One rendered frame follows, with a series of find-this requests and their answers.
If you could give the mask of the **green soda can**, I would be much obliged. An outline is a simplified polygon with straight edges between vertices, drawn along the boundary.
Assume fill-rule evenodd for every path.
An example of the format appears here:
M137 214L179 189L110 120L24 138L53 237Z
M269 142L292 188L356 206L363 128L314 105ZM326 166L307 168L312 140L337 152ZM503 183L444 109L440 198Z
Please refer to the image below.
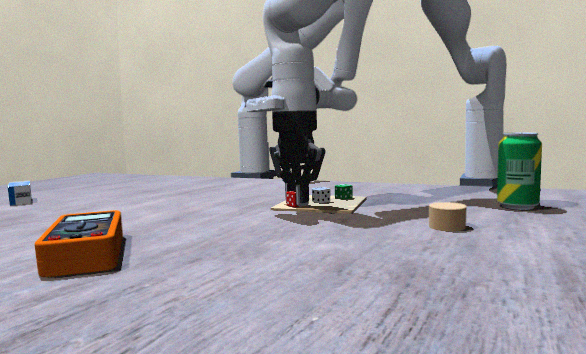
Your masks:
M498 145L497 202L533 209L540 203L542 142L538 133L503 133Z

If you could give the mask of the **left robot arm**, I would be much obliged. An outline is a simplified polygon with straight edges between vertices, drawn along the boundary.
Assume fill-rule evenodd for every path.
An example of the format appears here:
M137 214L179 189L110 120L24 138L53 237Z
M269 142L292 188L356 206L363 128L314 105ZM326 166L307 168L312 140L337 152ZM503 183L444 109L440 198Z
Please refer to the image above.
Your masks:
M338 0L267 0L263 24L272 55L272 95L248 100L247 112L317 111L312 49L299 29L321 18ZM500 46L471 48L467 0L421 0L421 7L448 49L461 78L484 91L466 102L465 176L497 178L503 138L506 55ZM487 82L486 82L487 81ZM278 95L278 96L275 96Z

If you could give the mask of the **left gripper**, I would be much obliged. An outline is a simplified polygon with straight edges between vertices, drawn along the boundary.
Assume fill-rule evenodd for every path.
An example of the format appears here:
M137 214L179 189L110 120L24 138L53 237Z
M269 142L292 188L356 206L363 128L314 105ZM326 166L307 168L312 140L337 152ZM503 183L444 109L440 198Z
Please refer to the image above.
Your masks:
M314 145L312 136L317 129L317 111L272 112L272 121L279 138L269 152L277 177L285 182L286 203L286 192L296 190L296 205L307 206L309 183L317 180L325 156L325 149Z

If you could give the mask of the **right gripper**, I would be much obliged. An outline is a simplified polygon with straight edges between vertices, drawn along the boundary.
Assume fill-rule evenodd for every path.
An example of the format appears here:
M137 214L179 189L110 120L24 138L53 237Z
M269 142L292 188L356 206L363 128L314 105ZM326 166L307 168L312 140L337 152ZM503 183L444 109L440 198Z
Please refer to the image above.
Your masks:
M272 86L273 86L273 80L272 80L272 78L271 79L267 79L265 81L265 83L263 84L263 86L265 88L272 88ZM316 89L316 104L318 104L320 95L319 95L319 90L318 90L318 88L316 86L315 86L315 89Z

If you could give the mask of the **white die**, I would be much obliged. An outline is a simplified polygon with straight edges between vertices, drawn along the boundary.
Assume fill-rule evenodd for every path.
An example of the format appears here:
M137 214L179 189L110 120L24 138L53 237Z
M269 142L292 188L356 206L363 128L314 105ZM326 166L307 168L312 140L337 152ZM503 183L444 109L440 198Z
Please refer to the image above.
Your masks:
M330 201L330 188L312 188L312 202L326 203Z

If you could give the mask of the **orange digital multimeter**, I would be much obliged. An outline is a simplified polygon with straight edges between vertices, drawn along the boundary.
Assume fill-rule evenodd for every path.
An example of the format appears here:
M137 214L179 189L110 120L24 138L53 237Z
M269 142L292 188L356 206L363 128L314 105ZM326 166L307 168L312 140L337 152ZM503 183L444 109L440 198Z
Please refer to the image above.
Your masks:
M120 211L62 215L35 242L38 275L54 277L114 269L122 238Z

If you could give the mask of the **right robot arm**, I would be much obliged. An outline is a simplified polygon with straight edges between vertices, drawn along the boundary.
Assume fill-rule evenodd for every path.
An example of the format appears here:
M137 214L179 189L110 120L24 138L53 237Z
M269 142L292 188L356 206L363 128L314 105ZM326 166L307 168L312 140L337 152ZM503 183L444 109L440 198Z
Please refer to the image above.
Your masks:
M373 0L338 0L318 21L299 29L301 44L308 45L313 50L344 19L331 78L320 68L314 67L314 82L320 95L317 109L349 111L356 105L356 93L341 86L343 81L340 80L350 81L356 76L363 31L372 2ZM246 112L246 102L268 96L268 88L264 88L263 83L271 76L272 55L268 48L240 68L233 78L234 90L242 95L241 108L238 110L242 173L270 170L267 112Z

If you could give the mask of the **beige flat mat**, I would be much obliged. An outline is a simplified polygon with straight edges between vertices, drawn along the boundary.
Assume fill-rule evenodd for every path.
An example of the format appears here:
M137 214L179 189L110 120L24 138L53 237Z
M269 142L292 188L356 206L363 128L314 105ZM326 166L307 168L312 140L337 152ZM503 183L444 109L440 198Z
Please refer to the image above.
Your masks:
M323 212L323 213L348 213L352 214L365 200L366 197L353 196L351 199L336 199L335 196L330 196L331 201L326 203L312 202L312 195L309 195L309 204L302 207L287 206L286 201L281 202L273 207L271 210L276 211L299 211L299 212Z

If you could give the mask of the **green die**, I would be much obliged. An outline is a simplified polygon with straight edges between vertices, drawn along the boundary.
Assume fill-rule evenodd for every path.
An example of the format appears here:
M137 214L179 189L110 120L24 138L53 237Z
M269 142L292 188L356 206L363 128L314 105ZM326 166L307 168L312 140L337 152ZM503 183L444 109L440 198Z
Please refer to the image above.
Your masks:
M353 186L347 184L335 185L336 199L351 199L353 198Z

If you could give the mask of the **red die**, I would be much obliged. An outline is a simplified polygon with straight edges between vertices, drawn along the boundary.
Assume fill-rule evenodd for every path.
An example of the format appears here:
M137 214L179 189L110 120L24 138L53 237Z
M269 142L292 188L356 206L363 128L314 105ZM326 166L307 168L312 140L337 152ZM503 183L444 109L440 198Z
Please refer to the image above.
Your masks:
M286 196L287 196L287 206L299 207L296 205L296 190L286 192Z

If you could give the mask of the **tan short cylinder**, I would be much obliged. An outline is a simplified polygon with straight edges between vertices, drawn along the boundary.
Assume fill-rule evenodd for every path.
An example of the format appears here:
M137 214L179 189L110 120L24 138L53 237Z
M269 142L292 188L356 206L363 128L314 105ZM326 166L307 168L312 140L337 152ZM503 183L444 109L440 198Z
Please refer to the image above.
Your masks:
M429 227L439 231L461 231L466 228L466 206L459 203L429 205Z

